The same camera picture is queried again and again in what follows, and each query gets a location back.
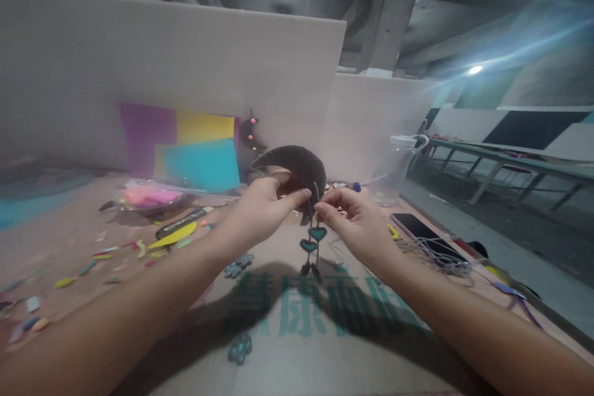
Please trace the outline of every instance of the table leg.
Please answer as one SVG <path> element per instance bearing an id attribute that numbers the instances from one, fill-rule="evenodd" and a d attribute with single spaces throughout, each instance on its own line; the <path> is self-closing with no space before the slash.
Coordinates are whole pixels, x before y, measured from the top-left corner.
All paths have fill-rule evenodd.
<path id="1" fill-rule="evenodd" d="M 450 150 L 450 153 L 448 154 L 447 158 L 444 161 L 444 164 L 441 166 L 441 170 L 439 170 L 440 173 L 443 173 L 444 170 L 446 169 L 446 166 L 448 164 L 448 162 L 450 162 L 450 159 L 452 159 L 452 156 L 454 155 L 454 152 L 456 150 L 453 148 L 452 150 Z"/>
<path id="2" fill-rule="evenodd" d="M 482 161 L 483 158 L 482 157 L 478 157 L 475 161 L 474 164 L 472 164 L 472 167 L 470 168 L 470 170 L 468 170 L 468 173 L 466 174 L 467 178 L 470 178 L 470 175 L 474 172 L 476 166 L 478 166 L 479 162 Z"/>
<path id="3" fill-rule="evenodd" d="M 564 205 L 567 201 L 569 201 L 571 199 L 572 196 L 574 196 L 576 193 L 579 192 L 579 190 L 582 188 L 582 186 L 583 186 L 583 184 L 576 184 L 574 187 L 572 187 L 571 190 L 557 202 L 557 204 L 555 204 L 553 207 L 551 207 L 551 210 L 554 212 L 559 207 Z"/>
<path id="4" fill-rule="evenodd" d="M 487 176 L 484 179 L 481 186 L 478 188 L 478 190 L 475 192 L 473 197 L 470 199 L 470 201 L 469 201 L 470 205 L 475 205 L 478 202 L 478 200 L 481 199 L 481 196 L 483 195 L 484 191 L 487 190 L 487 187 L 489 186 L 489 184 L 491 183 L 493 178 L 495 178 L 495 175 L 497 175 L 497 173 L 499 172 L 501 167 L 503 167 L 503 162 L 498 162 L 497 164 L 495 164 L 493 166 L 493 169 L 491 169 L 489 176 Z"/>
<path id="5" fill-rule="evenodd" d="M 534 178 L 532 178 L 532 181 L 530 181 L 530 184 L 528 185 L 528 187 L 526 187 L 524 189 L 524 191 L 518 195 L 518 198 L 515 199 L 515 203 L 519 203 L 524 198 L 526 198 L 530 192 L 532 192 L 534 189 L 536 189 L 536 186 L 538 185 L 538 183 L 540 183 L 543 180 L 544 177 L 545 177 L 544 173 L 539 173 Z"/>

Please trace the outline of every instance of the light fixture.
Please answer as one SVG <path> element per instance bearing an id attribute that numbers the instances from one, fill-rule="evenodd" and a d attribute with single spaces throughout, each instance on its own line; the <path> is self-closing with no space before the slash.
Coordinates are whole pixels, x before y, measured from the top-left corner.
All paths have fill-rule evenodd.
<path id="1" fill-rule="evenodd" d="M 468 70 L 468 74 L 476 74 L 483 70 L 483 67 L 480 65 L 473 66 L 470 70 Z"/>

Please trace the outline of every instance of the purple paper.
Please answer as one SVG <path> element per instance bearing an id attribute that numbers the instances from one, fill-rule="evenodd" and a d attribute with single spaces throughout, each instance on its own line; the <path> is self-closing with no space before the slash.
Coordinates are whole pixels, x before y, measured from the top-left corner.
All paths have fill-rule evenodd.
<path id="1" fill-rule="evenodd" d="M 140 178 L 152 178 L 155 144 L 173 145 L 178 141 L 175 110 L 120 102 L 119 116 L 126 135 L 130 172 Z"/>

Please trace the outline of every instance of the heart-shaped charm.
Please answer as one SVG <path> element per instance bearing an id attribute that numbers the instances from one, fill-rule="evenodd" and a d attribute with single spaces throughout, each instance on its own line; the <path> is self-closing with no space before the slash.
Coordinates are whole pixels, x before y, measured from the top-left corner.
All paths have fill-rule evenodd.
<path id="1" fill-rule="evenodd" d="M 320 241 L 322 241 L 322 238 L 324 238 L 328 233 L 328 229 L 326 229 L 323 226 L 320 226 L 317 228 L 310 228 L 308 232 L 311 235 L 311 238 L 313 238 L 319 243 Z"/>
<path id="2" fill-rule="evenodd" d="M 309 241 L 305 238 L 299 242 L 299 245 L 301 246 L 301 249 L 306 251 L 308 254 L 311 254 L 317 249 L 317 243 L 315 241 Z"/>

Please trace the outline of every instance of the blue paper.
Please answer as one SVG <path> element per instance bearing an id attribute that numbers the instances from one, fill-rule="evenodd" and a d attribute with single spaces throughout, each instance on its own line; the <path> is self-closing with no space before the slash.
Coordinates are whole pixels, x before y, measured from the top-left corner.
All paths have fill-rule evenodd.
<path id="1" fill-rule="evenodd" d="M 239 186 L 233 139 L 165 147 L 163 159 L 168 176 L 187 178 L 192 187 L 219 193 Z"/>

